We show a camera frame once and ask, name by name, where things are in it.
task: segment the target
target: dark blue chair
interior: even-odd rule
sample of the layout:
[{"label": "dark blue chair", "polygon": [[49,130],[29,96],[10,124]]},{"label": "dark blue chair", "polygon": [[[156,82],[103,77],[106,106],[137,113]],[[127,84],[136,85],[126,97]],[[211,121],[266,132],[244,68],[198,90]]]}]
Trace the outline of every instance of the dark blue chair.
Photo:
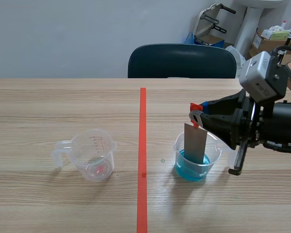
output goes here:
[{"label": "dark blue chair", "polygon": [[202,45],[141,46],[128,65],[128,78],[234,79],[235,75],[236,61],[229,51]]}]

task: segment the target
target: wooden table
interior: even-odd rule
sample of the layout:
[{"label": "wooden table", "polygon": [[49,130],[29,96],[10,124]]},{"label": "wooden table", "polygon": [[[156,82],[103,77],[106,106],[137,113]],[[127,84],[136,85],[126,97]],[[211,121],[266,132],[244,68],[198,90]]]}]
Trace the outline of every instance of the wooden table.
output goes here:
[{"label": "wooden table", "polygon": [[[291,154],[249,149],[239,177],[225,156],[202,182],[174,172],[171,146],[190,102],[241,88],[203,79],[0,79],[0,233],[136,232],[140,87],[149,233],[291,233]],[[67,159],[54,169],[54,143],[94,128],[118,142],[111,177],[89,182]]]}]

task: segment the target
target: red tape line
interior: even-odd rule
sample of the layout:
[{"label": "red tape line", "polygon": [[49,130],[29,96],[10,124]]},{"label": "red tape line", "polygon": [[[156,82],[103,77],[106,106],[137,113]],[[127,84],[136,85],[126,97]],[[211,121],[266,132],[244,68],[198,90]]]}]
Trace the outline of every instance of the red tape line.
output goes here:
[{"label": "red tape line", "polygon": [[146,88],[140,88],[137,233],[147,233]]}]

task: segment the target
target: measuring cup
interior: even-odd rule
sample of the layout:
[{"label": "measuring cup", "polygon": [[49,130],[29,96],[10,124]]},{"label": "measuring cup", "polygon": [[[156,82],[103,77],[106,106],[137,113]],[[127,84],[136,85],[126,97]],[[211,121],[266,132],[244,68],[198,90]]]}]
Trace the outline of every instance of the measuring cup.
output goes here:
[{"label": "measuring cup", "polygon": [[87,130],[71,141],[57,142],[52,157],[55,165],[62,167],[61,154],[65,153],[86,179],[101,181],[113,172],[115,148],[116,144],[107,132]]},{"label": "measuring cup", "polygon": [[196,164],[184,157],[184,133],[181,133],[173,149],[176,152],[176,169],[180,176],[190,181],[199,181],[206,177],[214,163],[220,158],[222,149],[217,145],[217,139],[207,133],[203,164]]}]

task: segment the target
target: white wall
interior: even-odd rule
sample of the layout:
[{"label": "white wall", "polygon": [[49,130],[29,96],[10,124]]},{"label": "white wall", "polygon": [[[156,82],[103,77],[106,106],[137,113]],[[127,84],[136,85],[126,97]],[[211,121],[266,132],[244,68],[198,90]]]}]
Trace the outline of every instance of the white wall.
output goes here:
[{"label": "white wall", "polygon": [[275,25],[281,25],[282,21],[287,21],[286,29],[291,28],[291,0],[275,9],[264,9],[260,22],[259,29],[268,29]]},{"label": "white wall", "polygon": [[125,78],[130,54],[184,41],[208,0],[0,0],[0,78]]}]

